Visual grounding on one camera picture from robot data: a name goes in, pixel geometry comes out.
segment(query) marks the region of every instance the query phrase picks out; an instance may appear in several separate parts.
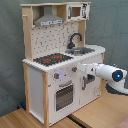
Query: oven window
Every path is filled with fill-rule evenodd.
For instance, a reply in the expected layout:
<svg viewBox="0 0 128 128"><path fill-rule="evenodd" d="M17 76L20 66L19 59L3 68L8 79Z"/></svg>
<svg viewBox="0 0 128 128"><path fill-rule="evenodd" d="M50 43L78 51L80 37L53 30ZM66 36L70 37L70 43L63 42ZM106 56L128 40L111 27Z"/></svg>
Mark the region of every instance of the oven window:
<svg viewBox="0 0 128 128"><path fill-rule="evenodd" d="M72 7L72 17L80 16L81 7Z"/></svg>
<svg viewBox="0 0 128 128"><path fill-rule="evenodd" d="M73 85L56 92L56 111L73 103Z"/></svg>

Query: sink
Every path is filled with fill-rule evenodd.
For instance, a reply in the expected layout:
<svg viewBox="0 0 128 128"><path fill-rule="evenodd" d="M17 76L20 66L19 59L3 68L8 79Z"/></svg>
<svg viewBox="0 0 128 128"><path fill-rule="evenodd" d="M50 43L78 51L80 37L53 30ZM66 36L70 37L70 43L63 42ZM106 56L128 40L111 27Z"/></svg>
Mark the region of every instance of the sink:
<svg viewBox="0 0 128 128"><path fill-rule="evenodd" d="M86 47L78 47L78 48L68 49L65 51L65 53L72 54L75 56L80 56L80 55L88 54L91 52L95 52L95 50L91 48L86 48Z"/></svg>

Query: faucet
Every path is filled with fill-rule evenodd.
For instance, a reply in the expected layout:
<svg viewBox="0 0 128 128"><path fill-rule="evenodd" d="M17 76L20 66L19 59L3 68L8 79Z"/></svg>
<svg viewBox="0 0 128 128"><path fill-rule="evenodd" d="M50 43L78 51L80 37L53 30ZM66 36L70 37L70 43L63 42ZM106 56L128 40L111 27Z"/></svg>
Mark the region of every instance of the faucet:
<svg viewBox="0 0 128 128"><path fill-rule="evenodd" d="M75 47L75 44L73 44L72 39L75 35L80 36L80 41L82 41L82 35L80 33L74 33L71 38L70 38L70 43L68 44L68 49L72 49L73 47Z"/></svg>

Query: backsplash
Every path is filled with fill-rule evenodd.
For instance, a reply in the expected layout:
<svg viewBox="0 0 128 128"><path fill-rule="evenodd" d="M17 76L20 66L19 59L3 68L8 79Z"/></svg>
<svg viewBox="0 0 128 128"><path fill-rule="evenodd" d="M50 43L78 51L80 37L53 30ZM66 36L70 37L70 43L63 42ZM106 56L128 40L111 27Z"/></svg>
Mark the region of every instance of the backsplash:
<svg viewBox="0 0 128 128"><path fill-rule="evenodd" d="M78 29L79 22L33 28L31 31L33 58L66 50L70 37L78 33ZM78 46L77 35L73 38L73 43Z"/></svg>

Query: gray wall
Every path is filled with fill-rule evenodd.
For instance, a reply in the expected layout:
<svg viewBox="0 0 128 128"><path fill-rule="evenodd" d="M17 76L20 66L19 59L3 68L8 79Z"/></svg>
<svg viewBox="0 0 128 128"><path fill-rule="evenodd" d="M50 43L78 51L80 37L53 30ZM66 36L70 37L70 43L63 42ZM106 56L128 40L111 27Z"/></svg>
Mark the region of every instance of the gray wall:
<svg viewBox="0 0 128 128"><path fill-rule="evenodd" d="M105 47L105 63L116 63L128 70L128 1L90 1L92 4L90 20L87 21L86 43ZM22 66L25 55L20 4L43 2L51 1L0 1L0 116L14 111L21 101L25 101Z"/></svg>

